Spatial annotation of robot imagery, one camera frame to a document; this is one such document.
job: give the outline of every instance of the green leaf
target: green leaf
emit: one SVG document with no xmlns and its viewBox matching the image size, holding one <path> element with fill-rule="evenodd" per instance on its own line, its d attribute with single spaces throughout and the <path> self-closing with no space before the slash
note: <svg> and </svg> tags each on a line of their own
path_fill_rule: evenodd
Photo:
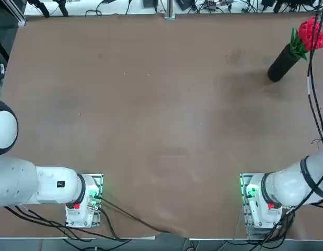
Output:
<svg viewBox="0 0 323 251">
<path fill-rule="evenodd" d="M 300 57 L 302 57 L 304 60 L 307 60 L 306 54 L 301 54 Z"/>
<path fill-rule="evenodd" d="M 292 44 L 290 44 L 290 52 L 291 54 L 295 54 L 296 52 L 296 47 L 294 47 Z"/>
<path fill-rule="evenodd" d="M 295 37 L 294 37 L 294 27 L 292 28 L 292 37 L 291 37 L 291 43 L 294 43 Z"/>
</svg>

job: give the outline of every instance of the mounting plate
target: mounting plate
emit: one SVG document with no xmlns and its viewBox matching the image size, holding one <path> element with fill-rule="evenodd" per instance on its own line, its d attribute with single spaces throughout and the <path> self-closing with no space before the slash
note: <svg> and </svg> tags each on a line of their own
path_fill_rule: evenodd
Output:
<svg viewBox="0 0 323 251">
<path fill-rule="evenodd" d="M 248 239 L 250 240 L 263 239 L 264 236 L 268 234 L 272 228 L 270 225 L 267 225 L 266 227 L 258 226 L 257 222 L 253 220 L 254 215 L 253 215 L 253 210 L 251 210 L 250 201 L 249 199 L 244 197 L 245 196 L 244 194 L 247 191 L 247 186 L 250 184 L 251 179 L 254 175 L 262 175 L 262 174 L 261 173 L 257 173 L 257 174 L 241 173 L 240 174 L 241 196 L 244 201 L 243 210 L 244 210 L 244 217 L 245 217 L 245 226 L 246 226 Z"/>
<path fill-rule="evenodd" d="M 103 174 L 81 174 L 86 184 L 85 196 L 78 208 L 65 206 L 67 226 L 91 228 L 100 225 L 101 200 L 92 195 L 102 197 Z"/>
</svg>

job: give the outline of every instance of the black ring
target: black ring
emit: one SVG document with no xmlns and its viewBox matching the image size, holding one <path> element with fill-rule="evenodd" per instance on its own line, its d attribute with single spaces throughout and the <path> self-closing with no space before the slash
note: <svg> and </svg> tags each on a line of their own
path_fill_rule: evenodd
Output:
<svg viewBox="0 0 323 251">
<path fill-rule="evenodd" d="M 264 198 L 264 201 L 267 203 L 267 204 L 273 204 L 274 205 L 274 208 L 280 208 L 282 206 L 281 203 L 279 202 L 275 202 L 274 200 L 272 200 L 270 198 L 270 196 L 268 195 L 267 191 L 266 191 L 266 179 L 267 177 L 270 175 L 271 173 L 265 173 L 263 178 L 261 179 L 261 183 L 260 183 L 260 188 L 261 188 L 261 193 L 262 193 L 262 196 Z"/>
<path fill-rule="evenodd" d="M 308 167 L 307 167 L 307 159 L 309 156 L 306 156 L 304 159 L 300 161 L 301 173 L 303 175 L 304 180 L 307 182 L 308 186 L 314 191 L 315 194 L 323 198 L 323 190 L 316 186 L 313 178 L 310 176 Z"/>
<path fill-rule="evenodd" d="M 66 204 L 66 206 L 67 206 L 68 208 L 73 208 L 73 205 L 75 205 L 75 204 L 80 204 L 80 203 L 83 201 L 84 196 L 85 196 L 85 191 L 86 191 L 86 183 L 85 183 L 85 180 L 84 180 L 84 178 L 83 178 L 83 176 L 82 176 L 81 174 L 77 174 L 77 176 L 79 177 L 79 179 L 80 179 L 80 180 L 81 180 L 81 182 L 82 182 L 82 190 L 81 190 L 81 192 L 80 192 L 79 197 L 78 197 L 74 202 L 72 202 L 72 203 L 67 203 L 67 204 Z"/>
</svg>

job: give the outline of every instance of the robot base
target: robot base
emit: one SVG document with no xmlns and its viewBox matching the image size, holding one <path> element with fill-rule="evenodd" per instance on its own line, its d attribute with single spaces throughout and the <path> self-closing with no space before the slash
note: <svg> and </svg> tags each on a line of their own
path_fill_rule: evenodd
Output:
<svg viewBox="0 0 323 251">
<path fill-rule="evenodd" d="M 101 200 L 93 196 L 102 197 L 103 174 L 81 174 L 85 180 L 85 196 L 79 207 L 65 206 L 66 225 L 71 227 L 91 228 L 100 225 Z"/>
<path fill-rule="evenodd" d="M 263 176 L 263 173 L 240 174 L 245 225 L 249 239 L 263 238 L 276 222 L 279 222 L 282 215 L 282 207 L 270 208 L 262 196 L 260 187 Z"/>
</svg>

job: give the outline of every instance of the white spherical robot head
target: white spherical robot head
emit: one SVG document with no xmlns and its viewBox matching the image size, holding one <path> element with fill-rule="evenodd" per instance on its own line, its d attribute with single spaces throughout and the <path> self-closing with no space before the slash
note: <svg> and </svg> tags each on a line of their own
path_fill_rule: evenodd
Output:
<svg viewBox="0 0 323 251">
<path fill-rule="evenodd" d="M 19 126 L 14 112 L 0 101 L 0 155 L 13 147 L 18 131 Z"/>
</svg>

